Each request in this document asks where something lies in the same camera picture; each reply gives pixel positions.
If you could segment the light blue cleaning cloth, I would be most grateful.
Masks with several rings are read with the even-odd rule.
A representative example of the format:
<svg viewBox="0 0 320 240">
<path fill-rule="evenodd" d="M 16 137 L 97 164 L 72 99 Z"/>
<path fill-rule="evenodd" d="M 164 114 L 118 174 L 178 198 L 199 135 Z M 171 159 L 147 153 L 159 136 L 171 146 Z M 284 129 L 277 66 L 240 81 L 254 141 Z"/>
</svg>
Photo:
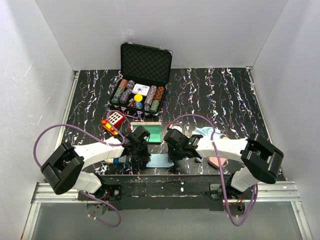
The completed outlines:
<svg viewBox="0 0 320 240">
<path fill-rule="evenodd" d="M 174 163 L 169 161 L 169 155 L 167 153 L 151 154 L 146 164 L 147 168 L 170 168 L 172 166 L 174 166 Z"/>
</svg>

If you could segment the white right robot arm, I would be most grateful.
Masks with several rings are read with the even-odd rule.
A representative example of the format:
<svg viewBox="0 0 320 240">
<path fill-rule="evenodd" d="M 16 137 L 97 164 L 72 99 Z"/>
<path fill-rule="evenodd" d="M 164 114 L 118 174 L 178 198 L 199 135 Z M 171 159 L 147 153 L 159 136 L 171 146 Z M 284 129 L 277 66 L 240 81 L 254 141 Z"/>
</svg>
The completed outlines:
<svg viewBox="0 0 320 240">
<path fill-rule="evenodd" d="M 226 186 L 227 195 L 232 199 L 239 198 L 259 182 L 274 184 L 284 158 L 281 150 L 255 133 L 242 139 L 212 140 L 210 136 L 201 134 L 188 138 L 177 129 L 169 129 L 164 141 L 168 146 L 169 159 L 173 161 L 220 157 L 243 163 L 245 167 L 233 173 Z"/>
</svg>

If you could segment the grey glasses case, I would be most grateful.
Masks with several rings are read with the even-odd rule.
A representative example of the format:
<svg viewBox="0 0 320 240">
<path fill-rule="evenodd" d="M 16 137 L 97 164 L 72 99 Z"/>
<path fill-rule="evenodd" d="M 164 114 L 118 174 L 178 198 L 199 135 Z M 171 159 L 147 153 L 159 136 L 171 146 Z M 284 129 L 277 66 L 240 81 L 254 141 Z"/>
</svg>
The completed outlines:
<svg viewBox="0 0 320 240">
<path fill-rule="evenodd" d="M 131 122 L 133 129 L 135 130 L 138 126 L 144 127 L 146 130 L 149 131 L 150 136 L 148 138 L 149 144 L 161 144 L 163 140 L 163 132 L 162 132 L 162 123 L 159 121 L 153 122 Z"/>
</svg>

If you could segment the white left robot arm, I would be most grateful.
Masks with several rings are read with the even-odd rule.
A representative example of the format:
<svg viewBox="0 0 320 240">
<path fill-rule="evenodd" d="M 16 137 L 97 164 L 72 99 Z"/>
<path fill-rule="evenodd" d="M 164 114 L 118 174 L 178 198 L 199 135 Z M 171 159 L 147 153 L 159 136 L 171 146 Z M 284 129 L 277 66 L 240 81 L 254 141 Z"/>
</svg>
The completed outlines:
<svg viewBox="0 0 320 240">
<path fill-rule="evenodd" d="M 106 140 L 94 138 L 95 143 L 72 146 L 62 143 L 41 165 L 40 170 L 57 195 L 71 189 L 85 191 L 95 200 L 106 196 L 106 187 L 94 173 L 84 169 L 107 159 L 123 156 L 137 157 L 139 161 L 149 159 L 148 138 L 150 132 L 143 126 L 121 136 L 109 137 Z"/>
</svg>

